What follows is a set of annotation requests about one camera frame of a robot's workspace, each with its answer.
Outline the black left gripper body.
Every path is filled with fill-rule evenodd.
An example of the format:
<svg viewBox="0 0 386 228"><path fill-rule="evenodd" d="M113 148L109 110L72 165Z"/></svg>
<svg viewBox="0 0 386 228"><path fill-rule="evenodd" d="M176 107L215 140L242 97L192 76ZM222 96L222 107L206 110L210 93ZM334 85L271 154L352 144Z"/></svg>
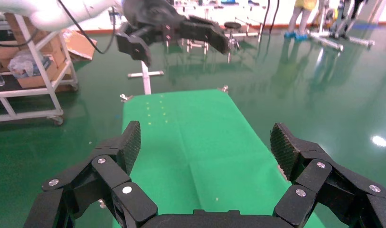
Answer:
<svg viewBox="0 0 386 228"><path fill-rule="evenodd" d="M123 39L188 38L188 19L166 0L124 0Z"/></svg>

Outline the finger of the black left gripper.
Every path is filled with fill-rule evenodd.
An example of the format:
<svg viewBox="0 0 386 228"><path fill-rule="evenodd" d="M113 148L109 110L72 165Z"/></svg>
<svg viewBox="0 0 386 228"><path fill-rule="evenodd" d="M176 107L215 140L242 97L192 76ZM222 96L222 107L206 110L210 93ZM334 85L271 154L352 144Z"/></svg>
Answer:
<svg viewBox="0 0 386 228"><path fill-rule="evenodd" d="M229 39L221 27L213 21L197 16L179 15L162 25L162 33L166 40L189 39L208 43L222 54L229 50Z"/></svg>
<svg viewBox="0 0 386 228"><path fill-rule="evenodd" d="M162 41L160 26L161 24L157 22L137 25L123 22L115 33L118 50L130 55L133 60L142 61L146 66L151 66L150 45Z"/></svg>

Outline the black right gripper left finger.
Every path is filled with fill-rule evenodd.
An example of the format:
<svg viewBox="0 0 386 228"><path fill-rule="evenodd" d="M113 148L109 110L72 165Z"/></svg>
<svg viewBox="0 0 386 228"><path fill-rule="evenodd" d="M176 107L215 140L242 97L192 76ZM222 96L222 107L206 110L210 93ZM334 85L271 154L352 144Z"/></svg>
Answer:
<svg viewBox="0 0 386 228"><path fill-rule="evenodd" d="M158 207L130 176L140 148L140 123L131 121L120 136L101 142L85 160L47 179L24 227L73 228L99 200L122 228L142 227L158 215Z"/></svg>

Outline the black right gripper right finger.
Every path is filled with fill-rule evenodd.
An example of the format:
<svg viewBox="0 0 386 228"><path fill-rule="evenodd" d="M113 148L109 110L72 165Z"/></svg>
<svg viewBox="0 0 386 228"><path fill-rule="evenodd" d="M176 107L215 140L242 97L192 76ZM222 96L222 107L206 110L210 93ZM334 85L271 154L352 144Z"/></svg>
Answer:
<svg viewBox="0 0 386 228"><path fill-rule="evenodd" d="M271 152L291 186L273 215L306 225L322 204L350 228L386 228L386 189L339 164L315 142L295 137L283 123L270 132Z"/></svg>

